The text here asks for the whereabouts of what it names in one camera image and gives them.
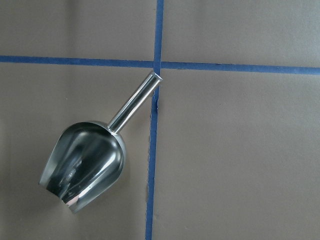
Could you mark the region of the stainless steel ice scoop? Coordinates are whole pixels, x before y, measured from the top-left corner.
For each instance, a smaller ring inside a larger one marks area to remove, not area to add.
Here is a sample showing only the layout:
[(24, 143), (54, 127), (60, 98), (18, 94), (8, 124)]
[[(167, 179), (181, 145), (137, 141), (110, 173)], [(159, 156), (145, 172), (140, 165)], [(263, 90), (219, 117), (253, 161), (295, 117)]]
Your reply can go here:
[(39, 185), (77, 213), (120, 178), (126, 158), (121, 130), (162, 82), (151, 71), (109, 123), (82, 121), (57, 140)]

